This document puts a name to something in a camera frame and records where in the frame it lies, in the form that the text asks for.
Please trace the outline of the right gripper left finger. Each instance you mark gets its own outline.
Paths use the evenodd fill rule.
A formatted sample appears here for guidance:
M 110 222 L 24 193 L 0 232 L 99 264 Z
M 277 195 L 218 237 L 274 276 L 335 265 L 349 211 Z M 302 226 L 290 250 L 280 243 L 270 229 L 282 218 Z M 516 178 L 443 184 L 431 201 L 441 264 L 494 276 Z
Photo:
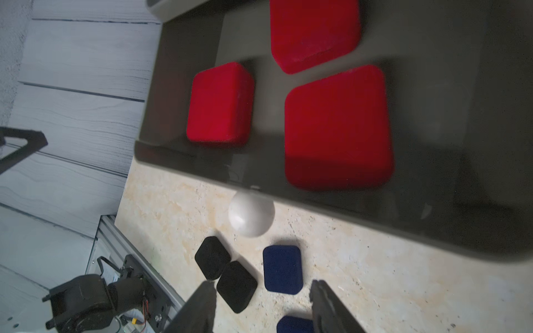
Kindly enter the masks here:
M 204 281 L 164 329 L 164 333 L 211 333 L 215 323 L 216 307 L 215 283 Z

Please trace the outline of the three-tier drawer cabinet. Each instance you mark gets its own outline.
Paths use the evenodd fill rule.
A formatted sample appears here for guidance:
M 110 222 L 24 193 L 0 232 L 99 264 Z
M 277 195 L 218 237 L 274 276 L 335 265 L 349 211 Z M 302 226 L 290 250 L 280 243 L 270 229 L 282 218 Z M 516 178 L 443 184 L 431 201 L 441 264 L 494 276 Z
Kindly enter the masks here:
M 532 258 L 531 1 L 162 12 L 138 162 L 475 258 Z

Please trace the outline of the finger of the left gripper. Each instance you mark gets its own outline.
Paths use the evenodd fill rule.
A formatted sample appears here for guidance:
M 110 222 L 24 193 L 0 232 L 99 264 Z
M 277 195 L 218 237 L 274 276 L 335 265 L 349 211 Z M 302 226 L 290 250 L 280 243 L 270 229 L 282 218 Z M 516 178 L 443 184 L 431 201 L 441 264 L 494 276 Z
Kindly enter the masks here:
M 43 132 L 34 130 L 23 130 L 18 128 L 1 127 L 1 147 L 6 145 L 6 138 L 16 138 L 25 140 L 26 144 L 15 149 L 12 153 L 1 158 L 1 171 L 4 173 L 29 156 L 38 152 L 48 145 L 47 138 Z

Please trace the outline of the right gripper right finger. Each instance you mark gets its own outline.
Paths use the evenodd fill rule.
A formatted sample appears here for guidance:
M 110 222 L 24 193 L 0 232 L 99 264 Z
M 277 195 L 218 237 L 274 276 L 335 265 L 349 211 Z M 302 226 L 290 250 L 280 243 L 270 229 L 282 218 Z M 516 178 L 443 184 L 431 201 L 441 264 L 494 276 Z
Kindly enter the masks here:
M 325 280 L 312 281 L 310 301 L 312 303 L 312 321 L 315 332 L 366 332 Z

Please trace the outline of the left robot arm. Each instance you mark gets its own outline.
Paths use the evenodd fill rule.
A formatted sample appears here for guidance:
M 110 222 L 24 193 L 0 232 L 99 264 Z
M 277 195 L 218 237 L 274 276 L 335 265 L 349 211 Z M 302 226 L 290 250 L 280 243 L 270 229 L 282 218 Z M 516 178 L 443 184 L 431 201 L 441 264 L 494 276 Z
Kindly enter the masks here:
M 42 299 L 51 305 L 47 330 L 86 332 L 108 327 L 112 320 L 132 309 L 143 315 L 143 323 L 162 332 L 171 306 L 155 273 L 134 255 L 125 257 L 118 281 L 108 284 L 99 274 L 88 274 L 51 289 Z

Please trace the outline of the red brooch box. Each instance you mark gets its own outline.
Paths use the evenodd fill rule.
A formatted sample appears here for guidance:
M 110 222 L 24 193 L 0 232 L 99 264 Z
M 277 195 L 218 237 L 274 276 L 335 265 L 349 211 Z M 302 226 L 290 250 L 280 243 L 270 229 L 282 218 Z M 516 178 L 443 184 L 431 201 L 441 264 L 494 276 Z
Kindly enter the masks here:
M 297 74 L 351 53 L 362 25 L 357 0 L 271 0 L 271 54 L 286 74 Z
M 385 77 L 375 65 L 294 88 L 285 100 L 285 176 L 304 190 L 378 187 L 394 173 Z
M 197 144 L 227 147 L 248 142 L 255 82 L 238 62 L 198 73 L 193 80 L 186 136 Z

